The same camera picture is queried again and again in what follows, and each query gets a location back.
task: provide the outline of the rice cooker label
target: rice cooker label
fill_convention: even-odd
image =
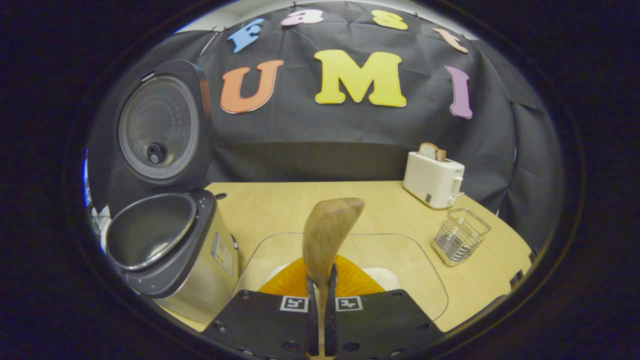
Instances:
[[[213,236],[213,248],[211,249],[211,256],[222,265],[223,268],[231,275],[234,274],[234,256],[229,251],[229,248],[225,245],[225,242],[220,238],[220,234],[216,231]]]

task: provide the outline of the table surface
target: table surface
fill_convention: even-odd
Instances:
[[[402,181],[213,183],[206,190],[227,194],[218,201],[218,206],[239,244],[241,271],[262,240],[274,234],[302,233],[308,214],[319,201],[361,198],[365,208],[351,234],[399,234],[422,247],[447,293],[446,310],[435,320],[442,331],[452,329],[498,296],[508,294],[509,280],[520,270],[526,274],[531,267],[531,249],[526,242],[466,195],[458,198],[453,208],[468,208],[492,228],[470,258],[448,267],[431,248],[431,242],[450,209],[431,209],[406,191]],[[412,295],[416,302],[430,304],[432,300],[425,296]]]

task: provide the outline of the wire basket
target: wire basket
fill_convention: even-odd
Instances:
[[[491,226],[471,210],[453,209],[447,213],[447,220],[442,223],[431,246],[445,265],[458,265],[474,253],[489,230]]]

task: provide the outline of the wooden spatula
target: wooden spatula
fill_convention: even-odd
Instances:
[[[322,321],[333,262],[363,209],[364,201],[356,197],[324,200],[316,204],[305,223],[302,256],[307,275],[319,290],[317,303]]]

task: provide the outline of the white toaster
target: white toaster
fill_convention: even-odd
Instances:
[[[445,159],[436,161],[409,152],[403,187],[434,209],[444,209],[456,203],[465,166]]]

